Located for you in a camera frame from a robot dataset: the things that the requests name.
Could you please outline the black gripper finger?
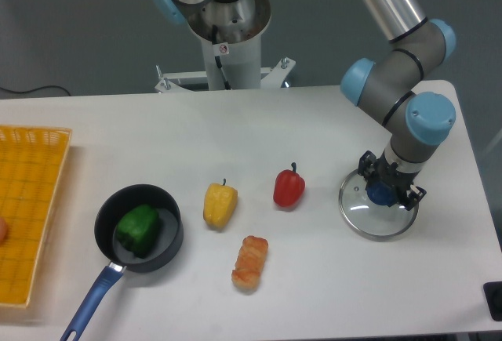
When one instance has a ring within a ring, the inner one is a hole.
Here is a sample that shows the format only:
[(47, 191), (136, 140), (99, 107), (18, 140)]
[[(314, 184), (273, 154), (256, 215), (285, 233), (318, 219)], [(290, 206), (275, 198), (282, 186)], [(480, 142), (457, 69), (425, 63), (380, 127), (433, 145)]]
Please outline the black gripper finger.
[(407, 190), (398, 194), (398, 203), (410, 211), (420, 203), (426, 194), (427, 191), (424, 188), (411, 184)]
[(358, 162), (358, 175), (361, 176), (367, 185), (372, 185), (377, 180), (376, 169), (377, 157), (371, 151), (366, 151)]

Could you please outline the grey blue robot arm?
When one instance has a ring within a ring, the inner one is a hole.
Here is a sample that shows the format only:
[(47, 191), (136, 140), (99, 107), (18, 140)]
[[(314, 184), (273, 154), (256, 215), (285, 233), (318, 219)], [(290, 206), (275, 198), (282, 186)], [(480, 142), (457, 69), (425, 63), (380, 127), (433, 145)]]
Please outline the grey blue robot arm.
[[(271, 19), (268, 0), (152, 0), (175, 24), (187, 24), (202, 45), (208, 86), (259, 89), (261, 35)], [(380, 62), (360, 59), (342, 77), (341, 92), (391, 134), (381, 156), (361, 156), (357, 173), (369, 199), (415, 209), (426, 192), (414, 179), (449, 135), (456, 111), (448, 98), (414, 92), (456, 48), (453, 29), (426, 17), (416, 0), (363, 0), (391, 44)]]

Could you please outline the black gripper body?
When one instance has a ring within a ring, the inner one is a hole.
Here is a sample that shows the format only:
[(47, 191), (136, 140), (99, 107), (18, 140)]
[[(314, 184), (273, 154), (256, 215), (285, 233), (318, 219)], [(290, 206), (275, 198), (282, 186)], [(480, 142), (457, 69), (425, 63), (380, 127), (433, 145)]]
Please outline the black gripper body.
[(398, 171), (396, 162), (389, 164), (385, 157), (377, 159), (377, 180), (372, 184), (372, 202), (398, 202), (398, 194), (407, 190), (416, 173)]

